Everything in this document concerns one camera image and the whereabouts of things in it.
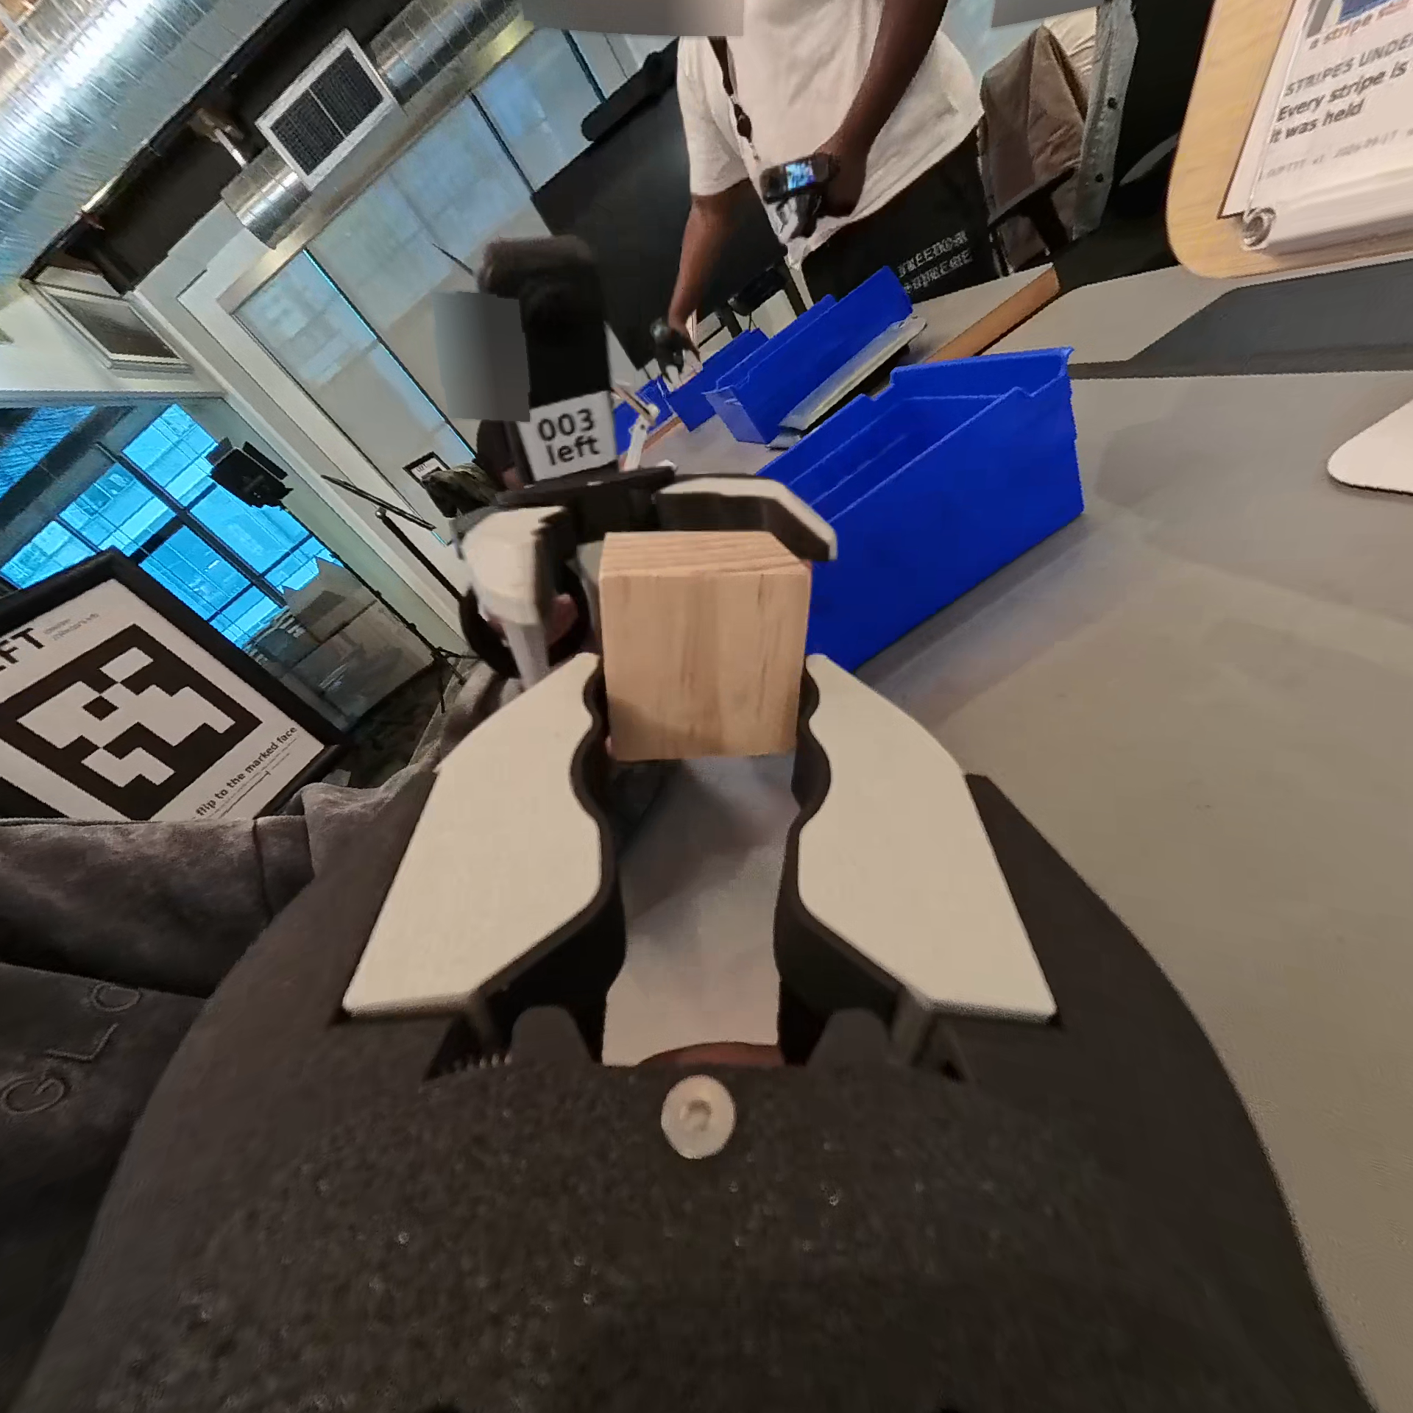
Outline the blue plastic bin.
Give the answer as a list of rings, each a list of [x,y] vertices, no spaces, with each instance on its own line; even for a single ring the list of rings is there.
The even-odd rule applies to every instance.
[[[769,460],[838,537],[806,652],[857,669],[1086,511],[1070,357],[902,366]]]
[[[842,299],[828,295],[726,373],[705,398],[744,443],[801,435],[924,329],[892,268]]]
[[[722,389],[737,368],[768,342],[769,336],[763,329],[746,329],[712,352],[700,364],[700,369],[665,386],[665,398],[672,413],[689,431],[700,428],[717,415],[709,393]]]

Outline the white vent grille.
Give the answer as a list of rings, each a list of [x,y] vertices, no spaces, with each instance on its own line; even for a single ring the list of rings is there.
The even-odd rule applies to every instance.
[[[317,188],[399,107],[369,51],[344,29],[256,125],[295,176]]]

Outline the grey desk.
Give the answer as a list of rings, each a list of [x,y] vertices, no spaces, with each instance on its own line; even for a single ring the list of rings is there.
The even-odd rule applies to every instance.
[[[1410,262],[1062,292],[1086,511],[862,674],[993,778],[1223,1056],[1366,1390],[1410,1409]]]

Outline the person's left forearm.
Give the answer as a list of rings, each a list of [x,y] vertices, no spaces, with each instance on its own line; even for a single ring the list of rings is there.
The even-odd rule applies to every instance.
[[[317,781],[253,818],[6,818],[2,961],[209,995],[315,881],[381,834],[398,803],[522,682],[477,664],[413,760],[377,786]]]

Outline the thin silver ventilation duct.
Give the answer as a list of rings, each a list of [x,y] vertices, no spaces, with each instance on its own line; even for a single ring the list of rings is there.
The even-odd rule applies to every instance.
[[[413,1],[367,45],[369,58],[394,103],[413,115],[428,115],[438,102],[470,90],[529,38],[534,24],[514,1]],[[268,246],[275,246],[302,218],[315,189],[315,177],[268,139],[224,188],[223,201]]]

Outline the wide silver ventilation duct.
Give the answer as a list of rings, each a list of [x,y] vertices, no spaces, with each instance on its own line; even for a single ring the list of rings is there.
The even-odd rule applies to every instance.
[[[29,273],[176,186],[204,188],[266,147],[260,110],[342,29],[367,41],[398,3],[4,3],[2,267]]]

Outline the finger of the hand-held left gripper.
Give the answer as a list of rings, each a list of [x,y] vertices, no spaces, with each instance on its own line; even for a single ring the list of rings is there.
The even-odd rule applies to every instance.
[[[678,477],[658,489],[658,524],[673,532],[766,532],[800,559],[838,558],[835,526],[763,475]]]

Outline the wooden cube blue tape stripe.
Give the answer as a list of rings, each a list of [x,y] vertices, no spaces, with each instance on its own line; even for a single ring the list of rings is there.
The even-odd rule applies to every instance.
[[[615,756],[791,751],[811,588],[811,563],[766,531],[610,534],[598,598]]]

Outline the instruction board on white stand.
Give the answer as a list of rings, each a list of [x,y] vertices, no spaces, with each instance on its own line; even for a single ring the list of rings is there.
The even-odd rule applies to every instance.
[[[1321,252],[1250,252],[1244,248],[1240,220],[1223,214],[1249,125],[1292,8],[1289,1],[1213,3],[1166,199],[1170,245],[1178,262],[1197,277],[1308,277],[1410,260],[1409,233],[1348,240]]]

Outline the black and white marker board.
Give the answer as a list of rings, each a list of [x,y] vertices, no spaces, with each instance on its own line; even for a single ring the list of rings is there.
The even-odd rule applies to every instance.
[[[6,818],[251,820],[344,746],[122,553],[4,593]]]

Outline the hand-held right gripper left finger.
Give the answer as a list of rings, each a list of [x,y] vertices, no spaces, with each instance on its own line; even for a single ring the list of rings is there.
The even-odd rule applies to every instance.
[[[604,670],[583,652],[436,766],[344,1015],[461,1019],[488,1054],[559,1010],[601,1062],[628,945],[611,783]]]

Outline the white instruction sheet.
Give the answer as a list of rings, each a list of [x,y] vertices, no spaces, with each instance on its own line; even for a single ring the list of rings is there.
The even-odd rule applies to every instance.
[[[1410,1],[1292,3],[1225,214],[1262,255],[1410,235]]]

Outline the window with blue daylight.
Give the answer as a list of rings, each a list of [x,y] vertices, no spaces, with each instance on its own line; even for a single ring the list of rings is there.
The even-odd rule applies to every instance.
[[[4,408],[4,591],[117,551],[250,643],[337,558],[288,509],[219,485],[218,447],[182,403]]]

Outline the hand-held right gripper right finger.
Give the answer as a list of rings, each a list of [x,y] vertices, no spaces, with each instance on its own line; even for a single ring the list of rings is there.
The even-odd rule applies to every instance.
[[[966,771],[919,721],[810,654],[776,899],[783,1051],[874,1015],[914,1061],[953,1019],[1047,1025],[1059,1003]]]

